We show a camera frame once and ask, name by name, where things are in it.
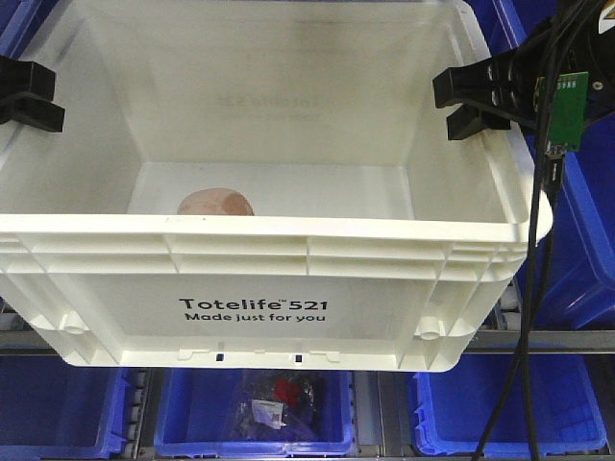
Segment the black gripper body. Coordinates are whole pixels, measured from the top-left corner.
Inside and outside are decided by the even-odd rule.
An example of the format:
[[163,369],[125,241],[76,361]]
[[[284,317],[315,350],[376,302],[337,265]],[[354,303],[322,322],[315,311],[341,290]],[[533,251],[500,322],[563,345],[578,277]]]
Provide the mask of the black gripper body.
[[535,113],[536,82],[545,75],[546,60],[552,55],[561,74],[587,74],[584,128],[614,113],[612,1],[557,1],[554,12],[540,21],[517,48],[517,95],[531,113]]

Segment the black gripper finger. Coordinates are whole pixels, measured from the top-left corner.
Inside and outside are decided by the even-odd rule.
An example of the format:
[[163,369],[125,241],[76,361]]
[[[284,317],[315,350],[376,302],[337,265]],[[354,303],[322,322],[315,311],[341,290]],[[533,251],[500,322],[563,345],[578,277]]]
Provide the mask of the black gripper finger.
[[15,121],[48,133],[61,133],[64,114],[64,108],[51,102],[22,98],[1,106],[1,123]]
[[465,104],[509,120],[534,120],[541,46],[520,46],[482,61],[448,67],[432,80],[439,109]]
[[446,122],[449,140],[464,140],[484,130],[505,131],[511,126],[506,118],[468,105],[461,105]]
[[1,57],[1,102],[31,98],[51,102],[55,96],[56,73],[34,61]]

